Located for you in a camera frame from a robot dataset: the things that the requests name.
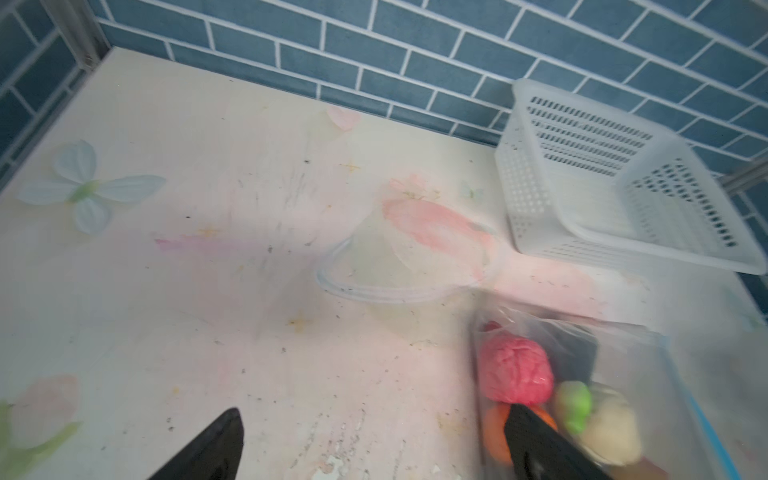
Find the pink toy fruit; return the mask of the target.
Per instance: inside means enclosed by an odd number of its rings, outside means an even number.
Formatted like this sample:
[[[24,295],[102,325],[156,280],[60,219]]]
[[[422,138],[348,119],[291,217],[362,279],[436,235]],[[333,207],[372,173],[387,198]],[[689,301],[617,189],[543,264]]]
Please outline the pink toy fruit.
[[[533,340],[506,332],[495,335],[480,346],[477,365],[480,391],[489,400],[532,405],[552,395],[549,357]]]

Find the white plastic mesh basket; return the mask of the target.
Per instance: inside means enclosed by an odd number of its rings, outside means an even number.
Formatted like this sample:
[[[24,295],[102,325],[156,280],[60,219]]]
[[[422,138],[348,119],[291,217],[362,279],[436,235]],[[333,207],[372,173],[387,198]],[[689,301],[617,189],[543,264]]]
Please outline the white plastic mesh basket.
[[[671,130],[529,79],[495,150],[515,248],[611,269],[767,270],[752,231]]]

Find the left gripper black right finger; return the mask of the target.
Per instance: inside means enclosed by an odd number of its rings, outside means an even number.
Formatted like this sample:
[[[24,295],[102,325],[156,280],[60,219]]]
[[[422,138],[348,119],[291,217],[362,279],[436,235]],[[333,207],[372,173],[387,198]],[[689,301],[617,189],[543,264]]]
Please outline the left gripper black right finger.
[[[525,405],[510,406],[504,434],[517,479],[611,479]]]

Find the cream toy food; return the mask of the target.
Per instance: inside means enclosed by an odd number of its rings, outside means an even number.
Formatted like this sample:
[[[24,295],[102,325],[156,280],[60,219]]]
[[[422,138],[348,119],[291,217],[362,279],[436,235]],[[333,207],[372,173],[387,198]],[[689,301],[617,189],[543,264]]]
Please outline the cream toy food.
[[[628,466],[643,457],[637,415],[619,391],[600,383],[590,386],[592,411],[578,435],[581,449],[595,462]]]

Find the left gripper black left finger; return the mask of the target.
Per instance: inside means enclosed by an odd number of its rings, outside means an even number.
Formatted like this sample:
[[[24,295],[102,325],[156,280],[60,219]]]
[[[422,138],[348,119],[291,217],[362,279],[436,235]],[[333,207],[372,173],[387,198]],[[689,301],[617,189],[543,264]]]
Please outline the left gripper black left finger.
[[[158,469],[149,480],[235,479],[244,449],[240,410],[229,408]]]

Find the black toy eggplant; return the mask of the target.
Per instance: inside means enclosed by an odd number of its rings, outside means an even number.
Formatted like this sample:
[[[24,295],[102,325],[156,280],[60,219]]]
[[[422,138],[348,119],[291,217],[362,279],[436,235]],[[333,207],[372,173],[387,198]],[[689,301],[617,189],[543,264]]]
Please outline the black toy eggplant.
[[[583,432],[592,411],[589,389],[598,353],[596,337],[584,327],[558,330],[552,356],[557,380],[554,406],[558,419],[575,437]]]

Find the clear zip top bag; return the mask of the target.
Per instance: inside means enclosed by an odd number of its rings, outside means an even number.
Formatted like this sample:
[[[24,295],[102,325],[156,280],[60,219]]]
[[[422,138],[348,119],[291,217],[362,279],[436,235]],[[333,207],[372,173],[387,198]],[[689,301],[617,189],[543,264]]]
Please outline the clear zip top bag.
[[[488,294],[471,322],[486,479],[734,479],[645,327]]]

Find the orange toy fruit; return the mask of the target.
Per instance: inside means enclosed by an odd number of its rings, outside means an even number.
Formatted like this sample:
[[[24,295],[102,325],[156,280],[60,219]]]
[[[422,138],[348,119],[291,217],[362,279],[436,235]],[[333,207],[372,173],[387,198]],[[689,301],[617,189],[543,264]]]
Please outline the orange toy fruit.
[[[510,450],[504,434],[510,404],[495,402],[482,416],[482,436],[485,450],[504,466],[512,466]]]

